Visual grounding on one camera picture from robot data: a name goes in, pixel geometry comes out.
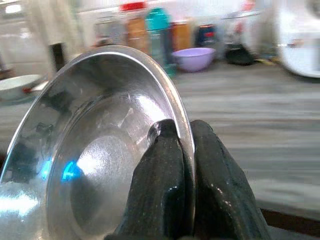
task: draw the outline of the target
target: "metal plate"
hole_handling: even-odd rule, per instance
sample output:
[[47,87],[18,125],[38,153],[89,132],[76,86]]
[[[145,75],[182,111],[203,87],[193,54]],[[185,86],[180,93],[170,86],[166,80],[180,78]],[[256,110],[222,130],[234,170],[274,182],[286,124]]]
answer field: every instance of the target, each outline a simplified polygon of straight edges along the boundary
[[194,145],[181,99],[150,57],[113,45],[62,68],[22,120],[0,180],[1,237],[102,240],[112,233],[147,133],[163,119],[175,121],[186,156],[192,229]]

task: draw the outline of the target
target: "plastic bowl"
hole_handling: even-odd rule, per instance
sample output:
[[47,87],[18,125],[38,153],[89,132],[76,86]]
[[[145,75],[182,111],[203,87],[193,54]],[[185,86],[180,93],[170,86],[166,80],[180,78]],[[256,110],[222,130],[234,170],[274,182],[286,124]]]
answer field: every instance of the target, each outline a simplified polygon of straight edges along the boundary
[[177,66],[187,72],[207,68],[214,59],[216,50],[208,47],[187,48],[172,53]]

